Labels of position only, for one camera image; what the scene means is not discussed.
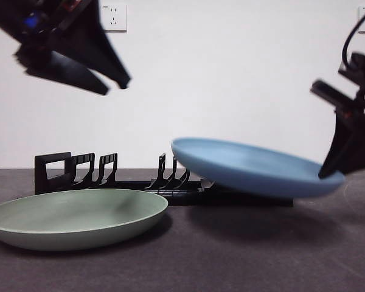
table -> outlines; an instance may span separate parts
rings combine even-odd
[[[156,170],[119,170],[141,180]],[[33,195],[33,170],[0,170],[0,203]],[[0,242],[0,292],[365,291],[365,171],[294,207],[169,207],[127,242],[35,252]]]

wall socket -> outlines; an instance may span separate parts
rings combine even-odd
[[[127,5],[111,0],[99,1],[100,23],[106,32],[127,31]]]

black cable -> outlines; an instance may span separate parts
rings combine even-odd
[[[360,26],[362,25],[362,23],[365,22],[365,15],[357,22],[357,24],[355,25],[355,27],[353,28],[353,30],[350,32],[349,36],[347,37],[344,45],[343,45],[343,49],[342,49],[342,61],[345,65],[345,67],[347,69],[353,69],[349,62],[347,61],[347,48],[349,47],[350,41],[352,40],[354,34],[356,33],[356,31],[360,28]]]

black dish rack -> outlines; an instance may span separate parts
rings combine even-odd
[[[48,178],[46,164],[64,161],[64,174]],[[76,180],[77,166],[89,162],[86,175]],[[206,179],[190,180],[190,171],[177,178],[177,160],[173,158],[173,169],[165,178],[166,155],[158,159],[158,175],[150,181],[116,181],[117,153],[101,156],[99,175],[93,180],[95,154],[72,156],[71,152],[39,155],[35,157],[35,194],[79,189],[130,189],[157,193],[166,198],[171,206],[188,205],[247,205],[247,206],[293,206],[293,199],[278,199],[258,196],[220,186]],[[113,164],[112,172],[106,177],[105,166]]]

